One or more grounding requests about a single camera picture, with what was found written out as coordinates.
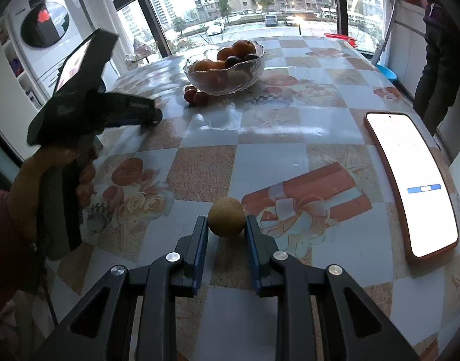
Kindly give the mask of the gloved left hand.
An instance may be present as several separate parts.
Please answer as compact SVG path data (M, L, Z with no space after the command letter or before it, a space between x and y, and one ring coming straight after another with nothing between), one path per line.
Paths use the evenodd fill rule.
M7 203L11 218L30 239L35 238L37 230L36 213L40 179L43 173L51 167L68 165L79 156L80 153L74 149L40 148L22 164L8 193ZM79 206L82 209L90 205L90 198L94 194L92 180L96 176L96 168L93 164L97 158L96 147L89 149L86 156L86 164L82 168L76 190Z

